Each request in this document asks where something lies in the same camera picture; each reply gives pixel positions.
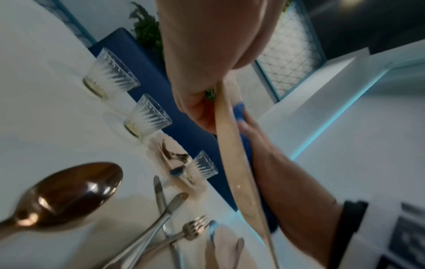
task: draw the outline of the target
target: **clear glass cup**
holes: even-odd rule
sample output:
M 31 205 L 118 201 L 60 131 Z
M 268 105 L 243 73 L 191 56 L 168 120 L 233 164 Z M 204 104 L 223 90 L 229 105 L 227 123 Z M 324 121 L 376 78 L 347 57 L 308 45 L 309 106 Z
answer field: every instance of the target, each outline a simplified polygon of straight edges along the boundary
M 196 185 L 200 180 L 209 179 L 213 175 L 217 175 L 218 171 L 210 157 L 201 150 L 195 159 L 186 165 L 184 174 L 192 185 Z
M 97 56 L 83 78 L 83 83 L 102 99 L 110 99 L 118 92 L 128 91 L 140 85 L 130 69 L 107 48 L 103 48 Z
M 165 110 L 150 95 L 144 94 L 124 121 L 124 126 L 135 137 L 143 138 L 172 123 Z

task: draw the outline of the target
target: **blue seat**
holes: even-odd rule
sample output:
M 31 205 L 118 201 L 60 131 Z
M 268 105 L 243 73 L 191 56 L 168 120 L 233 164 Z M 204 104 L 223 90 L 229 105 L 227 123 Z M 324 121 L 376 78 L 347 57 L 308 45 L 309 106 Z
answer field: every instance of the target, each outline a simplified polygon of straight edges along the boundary
M 117 29 L 89 50 L 97 56 L 103 47 L 120 58 L 139 79 L 141 86 L 130 90 L 128 92 L 130 96 L 138 101 L 144 93 L 149 94 L 171 117 L 173 124 L 164 128 L 164 133 L 173 137 L 191 156 L 196 156 L 201 150 L 208 154 L 218 170 L 218 174 L 208 181 L 226 202 L 237 210 L 224 173 L 216 138 L 178 110 L 165 68 L 155 52 L 141 47 L 124 28 Z M 277 221 L 273 225 L 269 223 L 269 227 L 271 231 L 276 230 Z

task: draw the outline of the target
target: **white table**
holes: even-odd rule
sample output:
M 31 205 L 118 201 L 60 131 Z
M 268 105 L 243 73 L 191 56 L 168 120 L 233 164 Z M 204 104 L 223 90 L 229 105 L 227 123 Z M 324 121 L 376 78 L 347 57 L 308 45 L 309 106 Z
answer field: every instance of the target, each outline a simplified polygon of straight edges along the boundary
M 114 253 L 157 217 L 153 177 L 167 186 L 167 200 L 180 192 L 169 180 L 149 140 L 133 138 L 122 126 L 134 107 L 126 93 L 113 109 L 81 82 L 91 53 L 52 14 L 32 0 L 0 3 L 0 218 L 10 215 L 20 195 L 61 169 L 112 161 L 124 170 L 116 196 L 81 227 L 54 233 L 22 232 L 0 242 L 0 268 L 90 268 Z M 176 229 L 206 214 L 243 236 L 259 268 L 270 267 L 259 237 L 208 185 L 173 215 Z M 187 268 L 205 268 L 208 235 L 179 244 Z M 167 268 L 167 251 L 145 268 Z

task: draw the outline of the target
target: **knife blade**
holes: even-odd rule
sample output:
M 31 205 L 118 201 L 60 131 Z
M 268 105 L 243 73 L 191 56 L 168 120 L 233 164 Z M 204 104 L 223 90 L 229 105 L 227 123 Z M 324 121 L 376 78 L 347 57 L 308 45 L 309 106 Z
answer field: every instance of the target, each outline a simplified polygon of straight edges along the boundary
M 267 246 L 274 268 L 279 269 L 259 192 L 232 111 L 233 105 L 242 100 L 235 74 L 229 72 L 214 89 L 217 141 L 230 190 L 243 218 Z
M 164 192 L 162 190 L 162 184 L 161 184 L 161 181 L 159 180 L 159 177 L 157 175 L 154 177 L 154 187 L 155 187 L 156 203 L 158 205 L 159 213 L 162 214 L 167 207 L 167 200 L 165 199 L 165 195 L 164 195 Z M 162 226 L 162 230 L 165 233 L 165 237 L 169 237 L 169 236 L 175 234 L 175 229 L 174 229 L 174 226 L 173 226 L 173 223 L 171 222 L 171 220 L 168 220 Z M 183 269 L 184 268 L 183 258 L 182 258 L 182 254 L 180 252 L 178 245 L 175 244 L 175 243 L 171 244 L 170 248 L 171 248 L 171 253 L 173 255 L 173 259 L 174 259 L 174 263 L 176 265 L 176 268 L 177 269 Z

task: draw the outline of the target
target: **table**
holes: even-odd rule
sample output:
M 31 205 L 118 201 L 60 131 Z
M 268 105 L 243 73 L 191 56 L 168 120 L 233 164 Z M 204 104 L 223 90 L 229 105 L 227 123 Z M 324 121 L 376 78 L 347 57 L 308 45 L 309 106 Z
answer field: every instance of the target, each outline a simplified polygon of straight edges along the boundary
M 116 196 L 84 225 L 4 239 L 0 267 L 90 268 L 157 218 L 154 175 L 166 185 L 168 201 L 179 189 L 165 181 L 149 140 L 142 143 L 122 127 L 135 101 L 123 94 L 105 103 L 83 86 L 94 57 L 56 17 L 32 0 L 2 1 L 0 40 L 0 217 L 9 216 L 28 187 L 58 170 L 90 161 L 113 161 L 124 170 Z M 259 237 L 210 185 L 172 220 L 177 229 L 204 214 L 243 236 L 259 268 L 271 266 Z M 205 268 L 207 237 L 179 243 L 187 268 Z M 146 268 L 170 261 L 165 252 Z

